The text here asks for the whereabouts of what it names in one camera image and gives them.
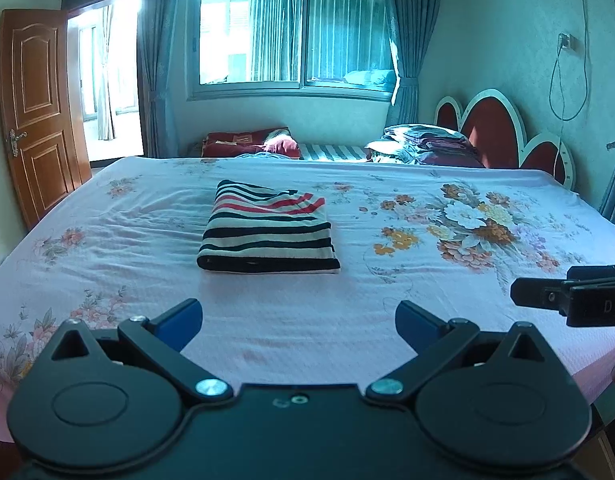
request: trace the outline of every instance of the red headboard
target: red headboard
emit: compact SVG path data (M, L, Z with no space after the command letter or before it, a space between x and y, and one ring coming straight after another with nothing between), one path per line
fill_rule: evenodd
M525 127L516 107L501 92L479 93L463 113L451 97L436 109L436 125L461 132L481 153L486 168L542 170L567 189L574 187L572 157L561 139L540 134L527 142Z

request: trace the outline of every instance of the white flower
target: white flower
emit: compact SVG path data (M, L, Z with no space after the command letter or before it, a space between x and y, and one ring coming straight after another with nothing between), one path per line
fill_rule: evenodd
M453 220L465 229L476 229L485 225L482 220L485 218L485 213L462 202L447 205L444 213L447 219Z
M455 236L455 232L444 225L429 225L428 232L443 241L453 240Z
M481 204L478 208L485 213L486 217L495 221L497 224L504 225L508 228L514 227L514 221L511 215L502 205Z

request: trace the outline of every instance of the red stripe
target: red stripe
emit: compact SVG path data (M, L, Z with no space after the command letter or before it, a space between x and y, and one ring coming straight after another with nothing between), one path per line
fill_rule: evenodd
M288 205L297 205L301 202L305 202L305 200L310 200L313 197L314 197L313 194L305 193L303 196L300 196L299 198L286 198L285 200L278 200L277 202L273 202L271 204L266 204L266 205L261 205L260 207L274 209L277 207L286 207ZM250 203L248 200L245 200L242 196L225 194L225 195L222 195L221 198L216 200L216 204L222 202L223 200L238 200L238 202L245 202L247 204Z
M325 204L325 199L324 198L319 198L316 202L308 204L307 206L300 208L300 209L291 209L290 211L281 211L280 214L285 214L285 215L300 215L300 214L305 214L305 213L313 213L314 211L316 211L320 206ZM263 208L258 208L258 207L248 207L245 205L241 205L241 204L232 204L232 203L226 203L226 204L221 204L218 206L214 206L214 209L212 211L212 213L218 211L219 209L236 209L237 211L246 211L249 213L278 213L278 211L270 211L269 209L263 209Z

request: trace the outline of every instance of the wooden door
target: wooden door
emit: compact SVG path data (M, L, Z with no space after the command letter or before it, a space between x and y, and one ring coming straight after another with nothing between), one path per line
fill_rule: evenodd
M75 139L72 128L66 42L67 13L62 10L2 12L2 133L30 229L92 176L82 129Z

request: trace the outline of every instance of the floral bed sheet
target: floral bed sheet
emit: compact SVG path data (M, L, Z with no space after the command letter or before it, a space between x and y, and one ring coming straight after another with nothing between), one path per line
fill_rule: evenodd
M220 180L320 194L340 274L240 276L196 255ZM615 226L540 171L248 159L125 158L61 202L0 267L0 440L17 384L60 323L111 328L198 298L183 354L241 383L358 383L415 354L394 326L412 300L483 330L535 323L592 400L615 328L571 329L514 306L518 276L615 264Z

